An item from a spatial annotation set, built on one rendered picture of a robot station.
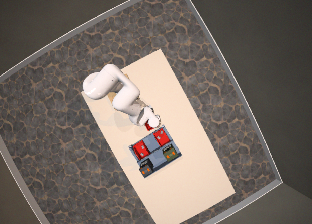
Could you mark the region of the dark green tool case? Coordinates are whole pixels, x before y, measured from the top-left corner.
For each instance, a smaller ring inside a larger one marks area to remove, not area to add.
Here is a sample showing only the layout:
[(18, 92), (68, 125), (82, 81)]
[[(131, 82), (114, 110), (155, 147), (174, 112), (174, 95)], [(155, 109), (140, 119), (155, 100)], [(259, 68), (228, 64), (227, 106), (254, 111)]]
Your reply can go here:
[(162, 151), (163, 151), (163, 155), (165, 156), (168, 162), (178, 156), (172, 144), (162, 149)]

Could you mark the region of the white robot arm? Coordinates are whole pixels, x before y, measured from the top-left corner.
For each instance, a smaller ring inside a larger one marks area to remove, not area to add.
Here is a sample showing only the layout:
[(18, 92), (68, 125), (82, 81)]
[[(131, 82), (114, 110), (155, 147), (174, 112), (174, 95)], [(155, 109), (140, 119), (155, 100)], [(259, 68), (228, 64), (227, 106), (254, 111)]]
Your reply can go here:
[(109, 92), (116, 93), (112, 101), (113, 107), (128, 114), (130, 121), (137, 126), (144, 126), (148, 121), (150, 127), (156, 128), (160, 123), (151, 105), (145, 106), (141, 111), (141, 105), (136, 101), (140, 95), (139, 88), (113, 64), (107, 64), (100, 72), (87, 76), (83, 90), (93, 100), (99, 100)]

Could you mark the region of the red bin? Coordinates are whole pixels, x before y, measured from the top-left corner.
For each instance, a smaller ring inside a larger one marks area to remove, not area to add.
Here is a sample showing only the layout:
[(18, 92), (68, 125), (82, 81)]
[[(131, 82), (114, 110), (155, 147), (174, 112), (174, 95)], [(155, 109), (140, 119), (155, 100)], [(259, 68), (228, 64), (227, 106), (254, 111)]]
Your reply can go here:
[[(144, 146), (144, 149), (142, 149), (141, 146)], [(145, 143), (142, 141), (138, 142), (136, 145), (134, 145), (134, 151), (136, 153), (136, 155), (138, 156), (138, 158), (141, 160), (143, 159), (144, 157), (148, 156), (150, 153), (149, 149), (147, 148), (147, 146), (145, 145)], [(142, 153), (144, 153), (144, 155), (140, 155)]]
[[(163, 131), (162, 134), (160, 134), (161, 130)], [(155, 139), (157, 140), (158, 144), (160, 145), (160, 147), (162, 147), (165, 144), (167, 144), (168, 142), (170, 142), (169, 138), (167, 137), (167, 135), (166, 135), (166, 133), (164, 132), (163, 129), (158, 130), (153, 135), (154, 135)], [(160, 137), (160, 140), (157, 138), (157, 136)]]
[(145, 123), (145, 126), (146, 126), (146, 128), (147, 128), (148, 131), (154, 129), (154, 128), (152, 128), (152, 127), (149, 126), (148, 121)]

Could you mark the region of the dark grey metal shelf rack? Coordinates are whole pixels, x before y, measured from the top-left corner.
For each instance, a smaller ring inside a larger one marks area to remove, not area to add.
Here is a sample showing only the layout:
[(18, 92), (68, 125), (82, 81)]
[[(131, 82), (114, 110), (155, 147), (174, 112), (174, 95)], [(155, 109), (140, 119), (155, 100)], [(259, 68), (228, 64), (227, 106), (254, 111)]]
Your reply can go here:
[[(160, 145), (158, 144), (158, 142), (156, 141), (155, 137), (154, 137), (154, 133), (160, 129), (163, 129), (164, 132), (166, 133), (166, 135), (168, 136), (170, 142), (168, 142), (167, 144), (165, 144), (164, 146), (160, 147)], [(168, 131), (166, 130), (165, 126), (162, 125), (161, 128), (157, 129), (156, 131), (154, 131), (153, 133), (149, 134), (148, 136), (146, 136), (145, 138), (143, 138), (143, 142), (145, 143), (145, 145), (147, 146), (147, 148), (149, 149), (150, 153), (148, 156), (146, 156), (143, 159), (139, 159), (137, 157), (137, 155), (135, 154), (134, 148), (133, 146), (135, 144), (137, 144), (138, 142), (142, 141), (138, 141), (137, 143), (130, 145), (128, 148), (131, 151), (131, 153), (133, 154), (133, 156), (135, 157), (135, 159), (137, 160), (138, 165), (140, 166), (141, 162), (143, 162), (146, 159), (150, 159), (151, 162), (153, 163), (153, 172), (150, 173), (149, 175), (147, 175), (146, 177), (150, 176), (151, 174), (155, 173), (156, 171), (160, 170), (161, 168), (163, 168), (164, 166), (168, 165), (169, 163), (171, 163), (172, 161), (176, 160), (177, 158), (179, 158), (180, 156), (182, 156), (180, 150), (178, 149), (178, 147), (176, 146), (176, 144), (174, 143), (173, 139), (171, 138), (170, 134), (168, 133)], [(173, 145), (173, 147), (175, 148), (178, 156), (175, 157), (174, 159), (170, 160), (169, 162), (167, 161), (167, 159), (165, 158), (165, 156), (163, 155), (163, 151), (162, 149), (164, 149), (165, 147), (169, 146), (170, 144)], [(146, 178), (144, 177), (144, 178)]]

